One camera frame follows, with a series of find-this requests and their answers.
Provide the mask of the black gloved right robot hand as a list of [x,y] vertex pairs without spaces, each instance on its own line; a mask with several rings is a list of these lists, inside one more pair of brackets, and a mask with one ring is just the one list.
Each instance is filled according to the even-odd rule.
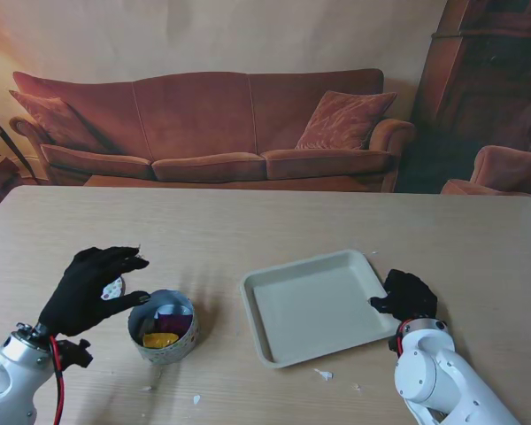
[[398,321],[430,318],[437,315],[438,298],[421,279],[411,273],[391,269],[385,279],[385,297],[371,297],[377,312],[390,314]]

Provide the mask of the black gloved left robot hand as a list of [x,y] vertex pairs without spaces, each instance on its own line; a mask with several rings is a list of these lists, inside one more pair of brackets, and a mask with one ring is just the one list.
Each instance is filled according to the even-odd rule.
[[138,290],[114,299],[103,300],[104,288],[123,274],[142,270],[149,261],[135,247],[96,247],[80,251],[42,309],[37,324],[46,337],[78,336],[100,322],[142,305],[150,294]]

